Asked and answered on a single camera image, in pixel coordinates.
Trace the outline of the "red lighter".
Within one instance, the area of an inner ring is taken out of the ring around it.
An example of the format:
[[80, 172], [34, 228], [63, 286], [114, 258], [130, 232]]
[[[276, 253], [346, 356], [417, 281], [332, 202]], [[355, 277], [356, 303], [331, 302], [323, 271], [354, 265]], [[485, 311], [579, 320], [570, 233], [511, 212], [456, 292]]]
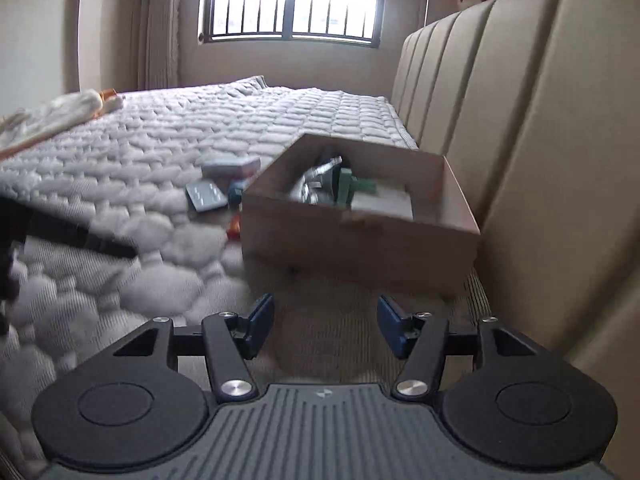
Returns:
[[241, 215], [240, 214], [236, 214], [231, 219], [226, 233], [227, 233], [228, 240], [241, 239]]

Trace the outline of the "white product box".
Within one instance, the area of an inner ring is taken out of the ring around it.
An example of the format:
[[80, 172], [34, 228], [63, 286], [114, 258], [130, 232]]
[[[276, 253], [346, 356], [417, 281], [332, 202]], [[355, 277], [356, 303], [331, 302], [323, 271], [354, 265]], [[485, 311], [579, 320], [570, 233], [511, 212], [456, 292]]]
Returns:
[[386, 217], [413, 219], [410, 194], [403, 185], [393, 182], [375, 181], [370, 190], [355, 191], [350, 208]]

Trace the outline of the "grey remote control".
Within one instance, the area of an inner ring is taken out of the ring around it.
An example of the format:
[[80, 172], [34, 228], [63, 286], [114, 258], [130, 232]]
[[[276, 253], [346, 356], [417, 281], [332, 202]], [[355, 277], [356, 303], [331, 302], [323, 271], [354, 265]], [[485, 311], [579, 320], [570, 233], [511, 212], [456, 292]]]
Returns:
[[186, 196], [188, 196], [194, 210], [199, 214], [228, 206], [227, 196], [221, 192], [213, 181], [209, 180], [189, 183], [186, 186]]

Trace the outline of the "clear plastic bag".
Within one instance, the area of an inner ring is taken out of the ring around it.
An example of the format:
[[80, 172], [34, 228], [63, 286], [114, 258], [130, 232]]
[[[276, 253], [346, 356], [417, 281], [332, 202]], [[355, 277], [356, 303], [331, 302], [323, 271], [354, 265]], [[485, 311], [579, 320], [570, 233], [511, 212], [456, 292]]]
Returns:
[[308, 205], [335, 205], [343, 162], [342, 156], [336, 156], [311, 167], [296, 181], [288, 197]]

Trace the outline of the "green toy block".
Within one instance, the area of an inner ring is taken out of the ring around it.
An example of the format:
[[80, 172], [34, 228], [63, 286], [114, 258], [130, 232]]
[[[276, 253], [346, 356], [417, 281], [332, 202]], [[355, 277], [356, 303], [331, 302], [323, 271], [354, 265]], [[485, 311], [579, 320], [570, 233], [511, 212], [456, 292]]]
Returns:
[[349, 208], [356, 193], [375, 194], [377, 188], [375, 180], [358, 178], [349, 168], [342, 168], [338, 174], [335, 205]]

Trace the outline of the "white orange plush toy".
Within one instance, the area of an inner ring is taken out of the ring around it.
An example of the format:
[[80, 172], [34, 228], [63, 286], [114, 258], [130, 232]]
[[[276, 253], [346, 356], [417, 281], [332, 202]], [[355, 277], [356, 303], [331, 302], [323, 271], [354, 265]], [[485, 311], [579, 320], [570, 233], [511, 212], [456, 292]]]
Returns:
[[36, 108], [21, 108], [1, 119], [1, 159], [120, 110], [123, 105], [124, 97], [114, 89], [89, 89], [58, 96]]

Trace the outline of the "pink cardboard box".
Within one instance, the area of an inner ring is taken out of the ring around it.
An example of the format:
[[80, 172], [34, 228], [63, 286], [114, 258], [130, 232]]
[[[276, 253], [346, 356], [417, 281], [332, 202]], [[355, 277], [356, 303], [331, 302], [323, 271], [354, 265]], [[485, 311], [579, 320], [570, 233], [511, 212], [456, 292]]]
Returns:
[[[292, 200], [294, 183], [328, 148], [345, 156], [358, 177], [405, 185], [412, 218]], [[478, 244], [480, 228], [446, 157], [410, 148], [304, 134], [242, 199], [244, 258], [383, 292], [461, 292]]]

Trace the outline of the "beige padded headboard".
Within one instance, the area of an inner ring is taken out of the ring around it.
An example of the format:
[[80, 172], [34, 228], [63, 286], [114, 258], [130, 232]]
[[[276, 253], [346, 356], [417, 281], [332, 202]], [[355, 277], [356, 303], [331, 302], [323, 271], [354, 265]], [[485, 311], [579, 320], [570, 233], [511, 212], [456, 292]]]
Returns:
[[446, 156], [491, 309], [600, 382], [639, 474], [639, 0], [491, 0], [402, 45], [392, 103]]

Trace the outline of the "beige curtain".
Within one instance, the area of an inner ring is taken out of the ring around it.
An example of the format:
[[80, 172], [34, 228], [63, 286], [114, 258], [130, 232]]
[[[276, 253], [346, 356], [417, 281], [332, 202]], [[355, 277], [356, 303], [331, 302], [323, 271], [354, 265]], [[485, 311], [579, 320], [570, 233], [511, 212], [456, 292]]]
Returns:
[[175, 88], [179, 76], [180, 0], [141, 0], [138, 88]]

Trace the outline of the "barred window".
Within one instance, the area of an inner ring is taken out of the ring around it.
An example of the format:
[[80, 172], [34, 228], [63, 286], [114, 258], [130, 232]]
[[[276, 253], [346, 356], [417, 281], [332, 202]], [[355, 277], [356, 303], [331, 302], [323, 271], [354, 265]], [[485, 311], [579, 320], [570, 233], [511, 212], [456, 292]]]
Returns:
[[314, 40], [375, 48], [384, 0], [200, 0], [198, 41]]

